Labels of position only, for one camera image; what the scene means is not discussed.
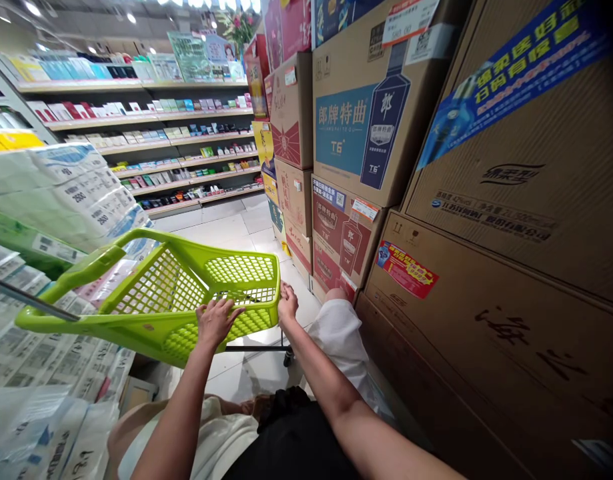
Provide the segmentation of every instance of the stacked tissue packs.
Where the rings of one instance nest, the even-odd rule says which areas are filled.
[[[1,152],[0,212],[84,252],[150,224],[89,143]]]

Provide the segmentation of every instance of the person's left hand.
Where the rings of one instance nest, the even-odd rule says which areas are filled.
[[[216,349],[231,331],[233,322],[246,308],[238,308],[228,314],[235,305],[231,299],[211,300],[208,305],[200,305],[197,313],[197,345]]]

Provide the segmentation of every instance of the metal bar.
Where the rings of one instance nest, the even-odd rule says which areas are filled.
[[[15,300],[19,300],[20,302],[30,305],[31,307],[34,307],[38,310],[42,310],[42,312],[44,313],[48,313],[49,315],[61,318],[62,320],[79,321],[78,316],[73,315],[72,313],[68,313],[66,310],[62,310],[61,308],[58,308],[54,305],[51,305],[44,300],[38,299],[37,297],[34,297],[29,293],[24,292],[24,290],[20,290],[12,285],[9,285],[6,282],[2,282],[2,280],[0,280],[0,293],[8,295]]]
[[[269,345],[267,347],[246,347],[246,346],[239,346],[239,345],[233,345],[233,346],[227,346],[225,351],[288,351],[290,347],[279,347],[279,346],[273,346],[273,345]]]

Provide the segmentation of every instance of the person's right hand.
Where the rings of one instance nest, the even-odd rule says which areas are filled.
[[[295,314],[299,303],[297,302],[297,295],[291,287],[285,281],[281,282],[279,286],[279,293],[281,294],[281,300],[279,300],[279,306],[277,311],[279,312],[279,325],[282,326],[290,321],[295,321]]]

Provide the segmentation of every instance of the tiled floor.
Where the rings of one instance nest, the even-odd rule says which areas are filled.
[[[189,240],[215,247],[275,253],[280,260],[281,278],[295,289],[299,299],[297,320],[307,327],[320,311],[320,302],[308,291],[304,280],[282,251],[273,234],[271,216],[264,193],[250,195],[203,209],[180,213],[155,221],[155,228],[174,232]],[[279,327],[235,340],[233,345],[273,345],[279,343]],[[282,365],[283,352],[220,353],[206,385],[206,393],[227,400],[244,401],[260,393],[297,385],[301,380],[297,366]],[[158,399],[170,398],[182,370],[160,364],[150,381],[160,386]]]

